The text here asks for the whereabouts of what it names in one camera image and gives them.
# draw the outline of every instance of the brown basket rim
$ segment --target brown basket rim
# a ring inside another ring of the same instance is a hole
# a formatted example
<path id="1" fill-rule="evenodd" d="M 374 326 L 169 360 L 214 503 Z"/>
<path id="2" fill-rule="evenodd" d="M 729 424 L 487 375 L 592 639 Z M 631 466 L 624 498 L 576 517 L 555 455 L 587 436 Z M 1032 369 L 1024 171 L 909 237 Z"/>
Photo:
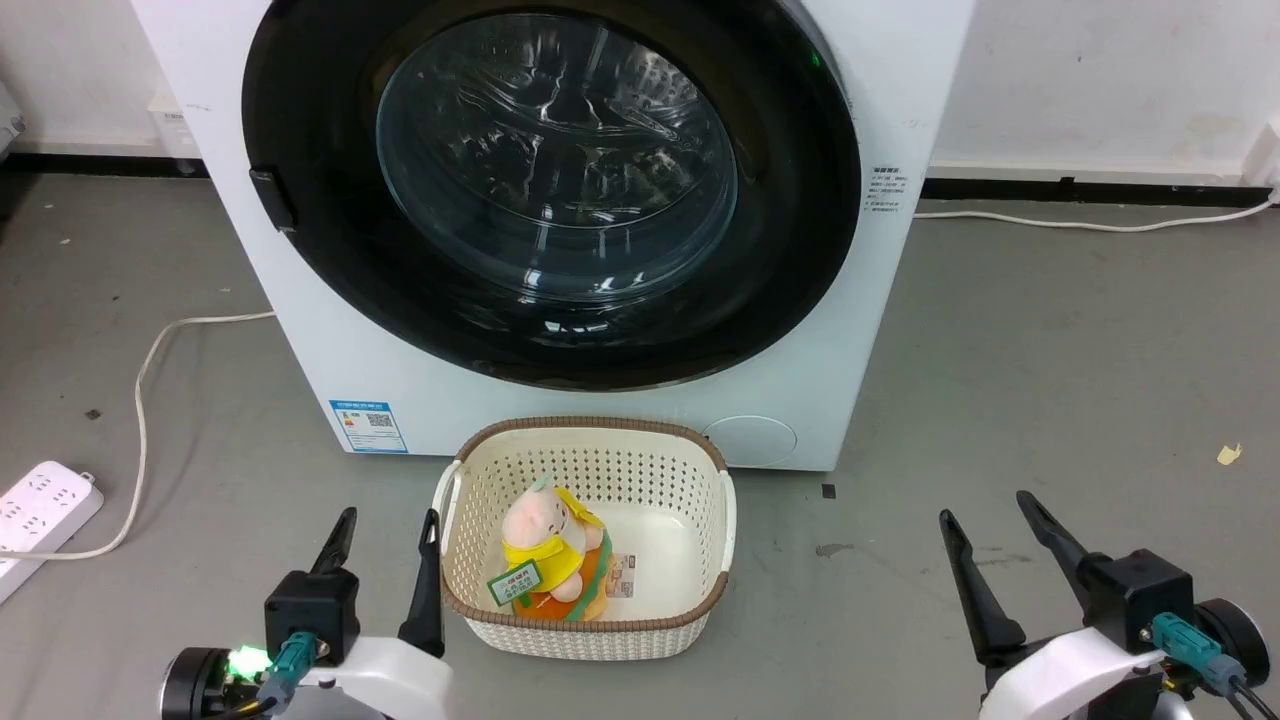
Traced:
<path id="1" fill-rule="evenodd" d="M 626 418 L 604 418 L 604 416 L 545 416 L 545 418 L 521 418 L 516 420 L 503 420 L 500 423 L 494 423 L 488 428 L 477 432 L 462 446 L 458 451 L 456 460 L 458 462 L 466 462 L 467 457 L 480 446 L 484 441 L 509 430 L 527 430 L 527 429 L 540 429 L 540 428 L 604 428 L 613 430 L 640 430 L 649 433 L 663 433 L 669 436 L 681 437 L 689 439 L 698 445 L 707 455 L 710 456 L 712 461 L 716 464 L 716 469 L 724 471 L 727 465 L 724 465 L 724 456 L 721 455 L 719 450 L 712 445 L 712 441 L 707 439 L 700 433 L 691 430 L 682 425 L 676 425 L 672 423 L 658 423 L 653 420 L 631 420 Z M 467 620 L 475 620 L 477 623 L 492 623 L 494 625 L 507 625 L 509 628 L 524 628 L 529 630 L 556 630 L 563 633 L 635 633 L 635 632 L 648 632 L 648 630 L 671 630 L 676 628 L 682 628 L 696 621 L 703 615 L 710 612 L 712 607 L 719 602 L 719 598 L 724 594 L 724 588 L 728 585 L 728 571 L 721 570 L 719 575 L 716 577 L 716 584 L 712 585 L 707 597 L 698 603 L 696 607 L 689 612 L 675 615 L 671 618 L 655 618 L 652 620 L 590 620 L 590 621 L 575 621 L 567 623 L 564 620 L 548 620 L 543 618 L 517 618 L 515 615 L 504 615 L 502 612 L 494 612 L 492 610 L 480 610 L 463 602 L 458 596 L 453 594 L 449 588 L 449 582 L 440 574 L 440 587 L 443 588 L 444 601 L 452 607 L 458 615 L 462 615 Z"/>

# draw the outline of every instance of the concrete floor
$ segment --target concrete floor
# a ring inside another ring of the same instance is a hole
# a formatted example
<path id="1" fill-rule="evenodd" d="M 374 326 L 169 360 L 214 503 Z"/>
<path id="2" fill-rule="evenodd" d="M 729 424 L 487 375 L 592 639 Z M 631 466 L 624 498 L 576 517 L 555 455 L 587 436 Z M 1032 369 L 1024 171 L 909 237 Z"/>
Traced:
<path id="1" fill-rule="evenodd" d="M 45 459 L 95 473 L 106 506 L 67 550 L 97 547 L 128 505 L 132 386 L 155 333 L 266 301 L 206 182 L 10 174 L 0 187 L 0 478 Z M 1129 224 L 1213 213 L 984 206 Z M 1280 628 L 1277 305 L 1277 211 L 1138 236 L 916 223 L 840 469 L 736 473 L 732 580 L 701 639 L 657 662 L 536 661 L 449 615 L 460 716 L 580 701 L 611 720 L 972 717 L 982 675 L 941 509 L 1029 635 L 1079 621 L 1019 488 L 1091 548 L 1151 547 L 1199 598 Z M 146 402 L 151 486 L 132 539 L 46 564 L 0 606 L 0 717 L 151 717 L 182 647 L 261 643 L 262 600 L 348 503 L 365 632 L 403 618 L 443 460 L 342 454 L 270 320 L 183 331 Z M 1236 442 L 1238 462 L 1215 462 Z M 817 552 L 833 544 L 846 550 Z M 1215 698 L 1193 708 L 1234 717 Z"/>

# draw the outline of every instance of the green glowing light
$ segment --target green glowing light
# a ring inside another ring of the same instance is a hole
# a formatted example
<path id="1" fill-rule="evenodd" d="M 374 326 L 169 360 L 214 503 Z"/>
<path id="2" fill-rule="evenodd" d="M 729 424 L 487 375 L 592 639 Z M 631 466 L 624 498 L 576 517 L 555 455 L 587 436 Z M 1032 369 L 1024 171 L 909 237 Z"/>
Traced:
<path id="1" fill-rule="evenodd" d="M 253 675 L 257 675 L 270 666 L 271 659 L 266 655 L 266 651 L 252 646 L 243 646 L 239 650 L 233 650 L 227 656 L 227 671 L 232 675 L 244 678 L 246 680 L 252 680 Z"/>

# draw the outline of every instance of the power strip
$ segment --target power strip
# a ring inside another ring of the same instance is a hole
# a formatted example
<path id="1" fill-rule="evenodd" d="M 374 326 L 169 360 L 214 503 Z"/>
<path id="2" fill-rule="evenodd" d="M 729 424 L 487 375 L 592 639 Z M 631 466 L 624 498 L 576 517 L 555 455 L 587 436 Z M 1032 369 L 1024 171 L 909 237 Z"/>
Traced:
<path id="1" fill-rule="evenodd" d="M 93 475 L 54 461 L 36 465 L 0 497 L 0 551 L 52 552 L 102 507 Z M 31 577 L 44 560 L 0 557 L 0 602 Z"/>

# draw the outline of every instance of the green tag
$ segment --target green tag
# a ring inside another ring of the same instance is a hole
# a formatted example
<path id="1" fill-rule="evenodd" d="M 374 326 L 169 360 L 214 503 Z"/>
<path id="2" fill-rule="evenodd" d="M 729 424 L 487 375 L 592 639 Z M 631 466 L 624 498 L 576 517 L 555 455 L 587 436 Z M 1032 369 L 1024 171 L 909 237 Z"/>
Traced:
<path id="1" fill-rule="evenodd" d="M 520 565 L 507 570 L 497 578 L 489 580 L 489 594 L 499 607 L 520 598 L 524 607 L 529 607 L 529 591 L 536 588 L 543 582 L 538 573 L 538 565 L 532 560 L 525 560 Z"/>

